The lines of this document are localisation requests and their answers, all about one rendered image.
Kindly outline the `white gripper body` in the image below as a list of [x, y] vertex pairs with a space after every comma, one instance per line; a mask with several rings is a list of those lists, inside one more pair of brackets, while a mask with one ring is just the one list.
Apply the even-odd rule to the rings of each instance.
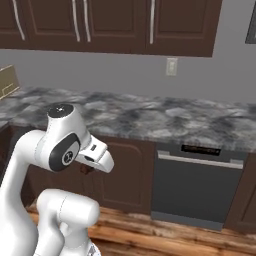
[[110, 173], [114, 167], [113, 158], [108, 150], [100, 153], [82, 150], [75, 160], [105, 173]]

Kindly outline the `tan board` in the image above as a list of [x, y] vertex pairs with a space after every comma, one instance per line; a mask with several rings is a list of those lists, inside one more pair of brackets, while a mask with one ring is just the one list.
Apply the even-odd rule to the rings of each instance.
[[19, 82], [13, 65], [0, 69], [0, 100], [19, 89]]

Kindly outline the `dark brown base cupboard door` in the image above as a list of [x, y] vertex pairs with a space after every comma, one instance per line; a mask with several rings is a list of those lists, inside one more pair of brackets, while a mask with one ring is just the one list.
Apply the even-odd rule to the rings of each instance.
[[154, 172], [153, 142], [99, 136], [114, 159], [110, 173], [93, 171], [91, 196], [102, 207], [150, 214]]
[[29, 207], [39, 194], [47, 188], [61, 189], [72, 193], [85, 194], [84, 179], [89, 176], [80, 172], [82, 164], [74, 161], [65, 170], [54, 173], [30, 165], [22, 188], [21, 198]]
[[225, 228], [256, 234], [256, 154], [249, 154]]

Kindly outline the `grey dishwasher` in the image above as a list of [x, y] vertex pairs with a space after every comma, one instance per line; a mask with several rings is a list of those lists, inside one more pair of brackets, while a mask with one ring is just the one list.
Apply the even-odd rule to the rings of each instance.
[[225, 223], [243, 169], [158, 159], [157, 151], [172, 156], [241, 163], [248, 154], [189, 144], [156, 145], [151, 217], [220, 231]]

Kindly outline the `dark appliance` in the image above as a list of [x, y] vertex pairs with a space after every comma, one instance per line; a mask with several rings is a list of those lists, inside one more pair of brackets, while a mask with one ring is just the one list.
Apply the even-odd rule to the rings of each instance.
[[245, 43], [256, 44], [256, 12], [252, 14]]

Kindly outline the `white wall socket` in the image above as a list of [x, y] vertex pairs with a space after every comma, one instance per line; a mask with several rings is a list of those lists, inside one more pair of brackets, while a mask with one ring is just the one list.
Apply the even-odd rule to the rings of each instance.
[[177, 58], [168, 58], [166, 64], [166, 75], [167, 76], [175, 76], [177, 74]]

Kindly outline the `dark brown wall cupboard door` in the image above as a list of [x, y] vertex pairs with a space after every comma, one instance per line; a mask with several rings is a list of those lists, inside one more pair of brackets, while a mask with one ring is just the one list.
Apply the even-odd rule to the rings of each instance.
[[[18, 5], [20, 22], [25, 34], [21, 8]], [[27, 40], [23, 41], [18, 30], [12, 0], [0, 0], [0, 49], [24, 49]]]
[[[72, 0], [22, 0], [27, 19], [27, 32], [35, 49], [50, 51], [79, 51], [82, 35], [77, 42]], [[80, 0], [76, 0], [78, 29], [80, 29]]]
[[88, 51], [140, 54], [145, 50], [147, 0], [88, 0]]
[[212, 56], [222, 0], [156, 0], [153, 44], [149, 43], [150, 5], [147, 0], [148, 54]]

